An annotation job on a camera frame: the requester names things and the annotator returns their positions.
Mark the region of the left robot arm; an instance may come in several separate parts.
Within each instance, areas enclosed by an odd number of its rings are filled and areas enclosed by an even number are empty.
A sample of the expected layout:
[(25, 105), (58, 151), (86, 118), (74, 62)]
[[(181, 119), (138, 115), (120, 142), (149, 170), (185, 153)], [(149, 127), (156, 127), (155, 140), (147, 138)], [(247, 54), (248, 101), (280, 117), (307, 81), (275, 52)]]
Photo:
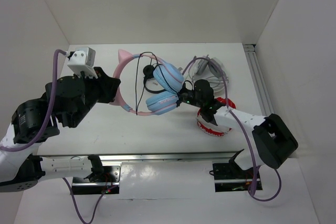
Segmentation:
[(96, 77), (53, 76), (38, 99), (18, 106), (1, 140), (1, 192), (30, 189), (54, 178), (80, 177), (90, 182), (104, 176), (98, 155), (55, 158), (35, 155), (42, 143), (59, 135), (59, 126), (76, 128), (97, 103), (113, 102), (120, 79), (95, 67)]

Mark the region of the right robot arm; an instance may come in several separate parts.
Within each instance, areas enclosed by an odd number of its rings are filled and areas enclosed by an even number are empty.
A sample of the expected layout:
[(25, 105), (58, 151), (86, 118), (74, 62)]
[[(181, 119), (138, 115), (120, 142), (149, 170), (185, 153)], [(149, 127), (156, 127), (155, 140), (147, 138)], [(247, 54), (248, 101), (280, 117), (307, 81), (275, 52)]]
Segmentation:
[(235, 178), (263, 165), (278, 169), (298, 148), (298, 142), (280, 116), (253, 115), (229, 105), (228, 100), (214, 97), (206, 80), (198, 80), (192, 89), (184, 84), (178, 92), (179, 103), (199, 109), (198, 124), (207, 133), (217, 135), (235, 130), (247, 137), (247, 149), (229, 160), (229, 172)]

